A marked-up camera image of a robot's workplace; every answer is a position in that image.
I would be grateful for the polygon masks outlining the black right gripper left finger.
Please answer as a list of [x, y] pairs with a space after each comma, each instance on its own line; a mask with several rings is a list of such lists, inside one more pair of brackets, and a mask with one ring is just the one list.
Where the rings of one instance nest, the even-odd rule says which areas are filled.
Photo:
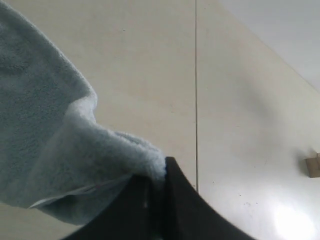
[[87, 225], [65, 240], [152, 240], [151, 181], [133, 176], [120, 194]]

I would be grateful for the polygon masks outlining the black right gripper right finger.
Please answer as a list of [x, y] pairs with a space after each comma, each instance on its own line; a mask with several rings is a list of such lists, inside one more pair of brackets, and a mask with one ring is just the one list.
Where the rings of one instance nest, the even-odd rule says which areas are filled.
[[164, 240], [251, 240], [197, 193], [174, 157], [166, 157], [162, 217]]

